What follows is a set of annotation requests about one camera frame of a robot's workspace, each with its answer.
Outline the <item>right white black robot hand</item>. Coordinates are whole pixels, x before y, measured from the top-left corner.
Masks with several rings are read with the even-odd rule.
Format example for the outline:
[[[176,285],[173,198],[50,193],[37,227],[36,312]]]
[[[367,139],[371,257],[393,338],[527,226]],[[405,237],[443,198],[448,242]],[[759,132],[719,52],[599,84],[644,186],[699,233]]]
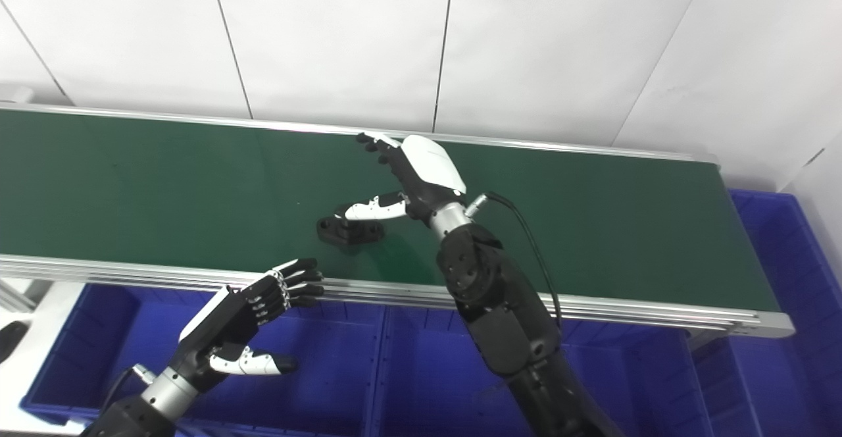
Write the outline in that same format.
[[[356,141],[378,155],[401,189],[377,195],[364,203],[337,206],[334,217],[346,221],[396,219],[408,216],[429,223],[433,214],[450,204],[466,206],[466,184],[445,149],[430,138],[409,135],[399,141],[383,133],[362,132]]]

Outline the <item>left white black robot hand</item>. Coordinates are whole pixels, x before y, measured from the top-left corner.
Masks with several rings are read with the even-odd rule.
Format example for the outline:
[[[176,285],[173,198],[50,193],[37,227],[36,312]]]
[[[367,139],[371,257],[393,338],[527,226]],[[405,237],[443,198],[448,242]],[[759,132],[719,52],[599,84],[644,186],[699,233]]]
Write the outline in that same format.
[[[272,267],[241,288],[226,285],[180,333],[165,371],[207,393],[228,375],[284,375],[298,370],[289,354],[251,347],[259,329],[296,307],[315,306],[324,294],[315,258]]]

